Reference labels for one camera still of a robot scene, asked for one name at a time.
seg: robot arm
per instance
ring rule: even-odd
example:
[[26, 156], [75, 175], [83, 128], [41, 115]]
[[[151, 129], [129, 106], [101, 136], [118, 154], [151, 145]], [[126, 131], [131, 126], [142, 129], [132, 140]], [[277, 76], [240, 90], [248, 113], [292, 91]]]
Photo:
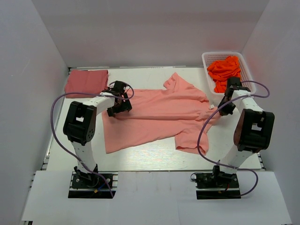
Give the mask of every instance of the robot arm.
[[[126, 86], [125, 83], [116, 81], [112, 88], [104, 90], [100, 94], [106, 95], [106, 97], [94, 97], [83, 103], [74, 101], [70, 104], [63, 133], [72, 143], [76, 155], [94, 172], [98, 172], [98, 165], [93, 157], [91, 140], [95, 134], [96, 116], [106, 109], [109, 116], [130, 111], [132, 106], [129, 100], [114, 98], [114, 96], [128, 98], [125, 92]], [[94, 179], [94, 175], [89, 173], [79, 161], [78, 166], [74, 169], [80, 177], [90, 181]]]
[[[232, 98], [249, 95], [250, 90], [243, 87], [240, 79], [233, 77], [227, 81], [225, 96], [218, 107]], [[270, 143], [274, 123], [274, 114], [265, 112], [257, 105], [253, 98], [240, 98], [220, 110], [222, 116], [232, 114], [234, 108], [240, 112], [240, 119], [235, 129], [234, 145], [227, 155], [220, 160], [221, 164], [234, 168], [214, 166], [213, 177], [216, 183], [229, 183], [233, 179], [237, 168], [251, 155], [267, 149]]]

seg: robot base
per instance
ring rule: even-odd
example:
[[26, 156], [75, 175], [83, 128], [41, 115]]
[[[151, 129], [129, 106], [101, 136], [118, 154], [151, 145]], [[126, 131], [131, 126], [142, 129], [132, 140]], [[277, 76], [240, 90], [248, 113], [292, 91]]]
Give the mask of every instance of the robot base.
[[212, 173], [196, 173], [197, 199], [240, 199], [239, 182], [236, 175], [230, 183], [216, 185]]
[[[117, 172], [101, 172], [101, 175], [106, 178], [113, 195], [115, 195], [118, 184]], [[90, 184], [84, 178], [81, 178], [77, 173], [73, 172], [70, 183], [68, 198], [97, 198], [97, 199], [112, 199], [111, 193], [104, 181], [99, 177], [96, 183]]]

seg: white plastic basket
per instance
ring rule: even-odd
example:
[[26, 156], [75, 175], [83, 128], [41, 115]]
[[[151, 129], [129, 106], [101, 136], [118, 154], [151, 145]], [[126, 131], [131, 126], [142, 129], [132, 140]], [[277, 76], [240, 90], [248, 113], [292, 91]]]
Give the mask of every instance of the white plastic basket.
[[[246, 65], [246, 62], [243, 58], [243, 56], [238, 52], [205, 52], [202, 54], [202, 60], [204, 65], [204, 70], [208, 82], [209, 89], [212, 93], [213, 101], [215, 103], [218, 103], [217, 101], [221, 100], [224, 96], [224, 93], [216, 93], [214, 91], [214, 88], [216, 87], [216, 83], [212, 80], [210, 75], [208, 74], [207, 68], [210, 66], [211, 63], [213, 63], [216, 60], [225, 60], [228, 56], [237, 56], [239, 58], [240, 63], [240, 76], [241, 81], [252, 81], [252, 76], [250, 74], [250, 71]], [[251, 91], [251, 94], [256, 93], [256, 87], [254, 83], [243, 83], [243, 86], [248, 87]]]

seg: gray wall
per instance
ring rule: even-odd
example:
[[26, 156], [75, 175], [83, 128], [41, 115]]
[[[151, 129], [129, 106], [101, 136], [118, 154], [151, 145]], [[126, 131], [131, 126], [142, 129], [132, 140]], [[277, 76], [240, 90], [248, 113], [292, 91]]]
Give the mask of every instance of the gray wall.
[[240, 52], [268, 0], [32, 0], [69, 67], [201, 65]]
[[275, 171], [293, 224], [298, 225], [300, 2], [270, 1], [242, 53], [254, 79], [271, 91], [268, 99], [257, 100], [275, 114], [271, 144], [261, 152], [262, 159], [267, 169]]
[[19, 224], [67, 67], [31, 0], [0, 1], [0, 223]]

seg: pink cloth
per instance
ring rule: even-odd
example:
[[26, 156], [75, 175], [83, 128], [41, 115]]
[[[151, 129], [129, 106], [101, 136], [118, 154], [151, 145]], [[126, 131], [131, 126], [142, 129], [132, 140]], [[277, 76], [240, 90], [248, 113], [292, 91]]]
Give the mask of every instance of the pink cloth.
[[[65, 86], [65, 92], [85, 92], [92, 94], [99, 94], [101, 91], [107, 88], [108, 71], [107, 70], [72, 70], [67, 84]], [[89, 95], [67, 95], [66, 98], [86, 98]]]
[[[102, 113], [106, 153], [175, 136], [176, 149], [197, 154], [197, 139], [210, 109], [206, 95], [174, 73], [164, 83], [166, 90], [135, 90], [132, 110], [108, 117]], [[200, 141], [203, 154], [208, 151], [206, 132], [219, 118], [215, 115]]]

